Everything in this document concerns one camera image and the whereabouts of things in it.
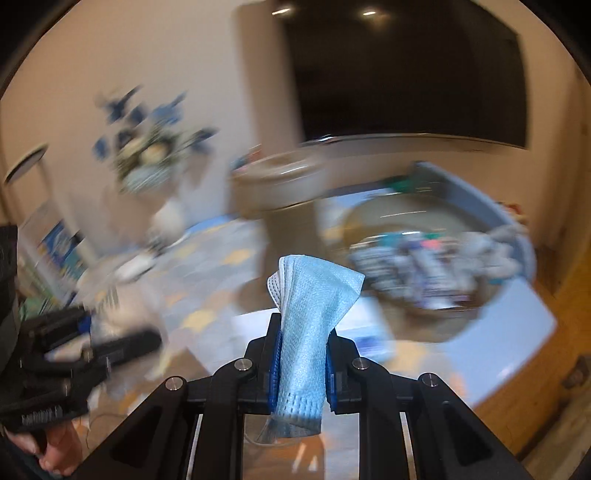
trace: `white vase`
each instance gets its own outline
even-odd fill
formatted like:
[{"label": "white vase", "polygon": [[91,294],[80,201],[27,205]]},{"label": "white vase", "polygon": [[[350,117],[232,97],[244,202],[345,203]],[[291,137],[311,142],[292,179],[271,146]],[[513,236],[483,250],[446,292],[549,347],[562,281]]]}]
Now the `white vase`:
[{"label": "white vase", "polygon": [[166,247],[180,240],[187,227],[185,209],[176,197],[170,197],[150,222],[151,234],[157,235]]}]

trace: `white wall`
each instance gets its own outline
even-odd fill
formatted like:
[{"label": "white wall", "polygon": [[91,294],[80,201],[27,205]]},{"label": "white wall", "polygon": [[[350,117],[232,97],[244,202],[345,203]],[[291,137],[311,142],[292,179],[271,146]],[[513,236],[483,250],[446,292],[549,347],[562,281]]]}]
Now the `white wall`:
[{"label": "white wall", "polygon": [[[244,41],[241,47],[248,28],[238,28],[240,17],[237,21],[235,14],[240,3],[80,2],[33,49],[2,98],[0,128],[7,162],[12,164],[36,144],[49,142],[48,160],[62,201],[79,210],[84,205],[82,211],[93,212],[93,222],[100,217],[102,223],[113,223],[117,212],[134,212],[139,202],[110,193],[112,173],[92,158],[92,144],[106,131],[105,116],[93,105],[94,95],[123,92],[142,83],[140,97],[156,106],[188,90],[183,126],[220,128],[212,140],[215,154],[192,197],[191,219],[225,212],[229,162],[260,139],[272,153],[278,145],[295,145],[300,135],[297,122],[290,120],[293,102],[283,102],[275,112],[273,102],[261,107],[261,92],[264,96],[265,91],[277,95],[291,90],[277,83],[273,92],[259,88],[257,97],[260,79],[253,80],[253,69],[248,72],[242,62],[243,57],[256,57],[244,51],[256,48],[256,42]],[[527,150],[420,138],[348,142],[322,147],[322,153],[330,161],[333,186],[402,173],[414,160],[433,161],[496,199],[522,204],[531,219],[532,237],[540,243],[556,232],[565,215],[554,195],[557,178],[563,166],[579,155],[576,66],[559,40],[518,0],[479,3],[520,35],[529,93]],[[276,51],[268,56],[277,62]],[[254,70],[279,75],[277,82],[283,82],[284,73],[272,58],[269,62],[261,61]],[[273,85],[269,78],[266,82]],[[269,121],[275,116],[283,120]],[[569,190],[568,185],[560,187],[559,195]],[[43,198],[36,173],[13,190],[25,214]],[[74,214],[78,223],[84,222],[80,217],[90,216]]]},{"label": "white wall", "polygon": [[[233,34],[232,12],[239,3],[78,3],[34,47],[2,98],[1,137],[8,167],[48,142],[47,160],[59,201],[71,215],[131,213],[141,208],[137,203],[143,199],[117,198],[109,166],[91,153],[99,136],[112,131],[105,113],[94,106],[94,97],[142,84],[138,99],[156,107],[186,90],[182,127],[211,125],[220,130],[210,141],[214,153],[190,199],[191,220],[224,212],[229,163],[256,145]],[[34,171],[11,190],[25,215],[45,196]],[[105,213],[107,205],[112,213]]]}]

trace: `blue cloth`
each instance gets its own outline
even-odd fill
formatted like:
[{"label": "blue cloth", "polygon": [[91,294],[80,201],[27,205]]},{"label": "blue cloth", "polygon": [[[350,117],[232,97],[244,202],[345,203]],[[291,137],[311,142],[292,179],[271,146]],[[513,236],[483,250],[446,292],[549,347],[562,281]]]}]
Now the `blue cloth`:
[{"label": "blue cloth", "polygon": [[320,433],[326,342],[359,298],[363,279],[326,260],[289,255],[267,282],[282,316],[280,383],[271,426],[275,437]]}]

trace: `blue gripper pad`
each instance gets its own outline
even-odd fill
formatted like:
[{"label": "blue gripper pad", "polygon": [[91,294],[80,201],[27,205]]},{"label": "blue gripper pad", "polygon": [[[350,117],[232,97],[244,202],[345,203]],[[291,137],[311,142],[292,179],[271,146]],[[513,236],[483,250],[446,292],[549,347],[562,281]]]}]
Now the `blue gripper pad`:
[{"label": "blue gripper pad", "polygon": [[275,338],[275,348],[273,349],[273,359],[271,361],[271,368],[269,369],[269,411],[273,413],[277,408],[277,397],[279,396],[279,377],[280,377],[280,364],[279,359],[281,356],[281,343],[283,336],[281,330],[277,332]]},{"label": "blue gripper pad", "polygon": [[335,368],[330,359],[330,349],[328,343],[326,344],[326,400],[330,405],[330,411],[336,409],[336,385],[335,385]]}]

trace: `pile of clothes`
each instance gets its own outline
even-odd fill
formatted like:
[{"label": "pile of clothes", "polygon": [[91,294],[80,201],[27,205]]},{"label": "pile of clothes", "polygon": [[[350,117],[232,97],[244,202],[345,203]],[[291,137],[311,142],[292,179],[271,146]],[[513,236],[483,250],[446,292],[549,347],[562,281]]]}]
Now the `pile of clothes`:
[{"label": "pile of clothes", "polygon": [[517,275],[520,263],[509,244],[524,233],[503,225],[488,233],[464,232],[458,238],[425,232],[389,232],[354,245],[350,257],[372,286],[394,299],[439,310],[468,301],[479,281],[492,284]]}]

